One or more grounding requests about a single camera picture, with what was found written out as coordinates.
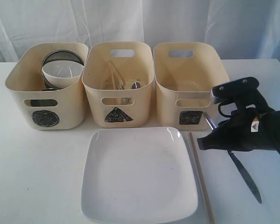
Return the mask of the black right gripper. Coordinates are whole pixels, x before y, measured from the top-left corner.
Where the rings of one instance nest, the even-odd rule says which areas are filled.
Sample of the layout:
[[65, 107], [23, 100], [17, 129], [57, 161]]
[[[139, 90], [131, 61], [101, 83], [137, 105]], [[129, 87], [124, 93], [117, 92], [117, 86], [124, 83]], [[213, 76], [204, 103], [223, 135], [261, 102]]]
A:
[[197, 139], [200, 150], [234, 150], [248, 152], [264, 147], [264, 132], [256, 112], [232, 112], [229, 120], [221, 122], [205, 137]]

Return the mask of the black covered right robot arm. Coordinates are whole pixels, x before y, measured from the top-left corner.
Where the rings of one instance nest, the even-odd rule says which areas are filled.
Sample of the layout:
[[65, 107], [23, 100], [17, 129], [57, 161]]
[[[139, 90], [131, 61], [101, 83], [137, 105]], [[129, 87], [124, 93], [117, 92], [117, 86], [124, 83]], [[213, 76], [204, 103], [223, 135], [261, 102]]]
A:
[[280, 151], [280, 111], [261, 114], [253, 107], [246, 109], [245, 115], [232, 111], [228, 120], [197, 142], [201, 150]]

